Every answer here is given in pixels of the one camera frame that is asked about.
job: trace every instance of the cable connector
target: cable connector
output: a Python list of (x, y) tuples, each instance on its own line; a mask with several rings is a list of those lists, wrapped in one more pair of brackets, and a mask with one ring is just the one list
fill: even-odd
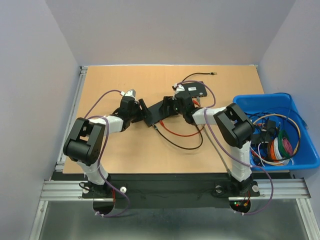
[(304, 128), (305, 128), (306, 130), (308, 130), (309, 127), (308, 127), (307, 123), (305, 122), (305, 120), (302, 120), (302, 123), (303, 123)]

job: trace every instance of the metal floor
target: metal floor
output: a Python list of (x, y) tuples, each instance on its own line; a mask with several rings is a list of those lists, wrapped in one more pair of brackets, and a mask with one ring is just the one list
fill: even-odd
[[(265, 200), (253, 200), (258, 209)], [(253, 216), (230, 209), (131, 209), (128, 216), (95, 216), (92, 202), (49, 202), (41, 240), (307, 240), (295, 199), (274, 199)]]

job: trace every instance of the blue plastic bin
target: blue plastic bin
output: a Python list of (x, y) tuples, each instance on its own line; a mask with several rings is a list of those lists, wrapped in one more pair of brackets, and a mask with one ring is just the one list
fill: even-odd
[[(300, 169), (312, 169), (320, 165), (319, 155), (315, 146), (313, 145), (306, 127), (303, 121), (295, 113), (298, 113), (294, 101), (288, 94), (275, 93), (275, 94), (259, 94), (259, 95), (239, 95), (233, 99), (233, 102), (238, 104), (239, 107), (249, 114), (255, 114), (260, 112), (273, 112), (287, 116), (289, 113), (289, 107), (291, 104), (291, 111), (289, 118), (294, 120), (301, 131), (300, 148), (297, 154), (293, 157), (294, 165), (290, 161), (286, 166), (273, 166), (265, 164), (264, 169), (267, 171), (281, 171), (281, 170), (300, 170)], [(284, 120), (280, 117), (272, 116), (269, 118), (277, 123), (284, 126), (284, 129), (288, 133), (292, 148), (296, 147), (298, 142), (298, 134), (296, 129), (289, 123), (288, 120), (285, 125)]]

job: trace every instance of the white wall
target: white wall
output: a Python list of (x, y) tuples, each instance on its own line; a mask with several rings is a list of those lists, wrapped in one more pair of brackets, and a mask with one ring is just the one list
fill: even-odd
[(44, 0), (0, 6), (0, 239), (29, 238), (79, 77)]
[(46, 0), (81, 65), (257, 64), (295, 0)]
[[(320, 154), (320, 1), (297, 0), (263, 56), (258, 73), (266, 93), (292, 94)], [(319, 169), (297, 172), (306, 177), (312, 208), (320, 223)]]

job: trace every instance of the wooden tabletop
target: wooden tabletop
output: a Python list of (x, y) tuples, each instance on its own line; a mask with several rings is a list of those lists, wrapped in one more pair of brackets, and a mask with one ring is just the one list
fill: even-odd
[[(187, 75), (196, 72), (216, 72), (217, 75), (196, 75), (190, 80), (203, 81), (214, 92), (215, 107), (220, 108), (232, 103), (237, 95), (263, 94), (263, 88), (255, 66), (221, 65), (119, 65), (90, 66), (77, 110), (77, 117), (83, 117), (97, 99), (105, 92), (117, 89), (128, 91), (135, 89), (136, 98), (144, 99), (147, 107), (161, 101), (164, 96), (172, 96), (172, 85)], [(93, 115), (109, 115), (120, 105), (121, 96), (112, 92), (106, 95), (92, 110)], [(201, 98), (202, 106), (213, 103), (208, 92)], [(182, 116), (173, 116), (163, 121), (170, 130), (179, 134), (192, 134), (196, 128), (187, 124)], [(179, 137), (159, 130), (174, 143), (192, 148), (200, 143), (199, 135)], [(212, 127), (221, 143), (227, 148), (217, 126)], [(166, 142), (153, 127), (141, 121), (133, 123), (124, 132), (109, 136), (101, 159), (103, 167), (109, 173), (225, 173), (219, 155), (203, 134), (203, 145), (196, 150), (183, 150)], [(228, 166), (231, 160), (222, 153)], [(82, 173), (82, 169), (67, 158), (63, 173)]]

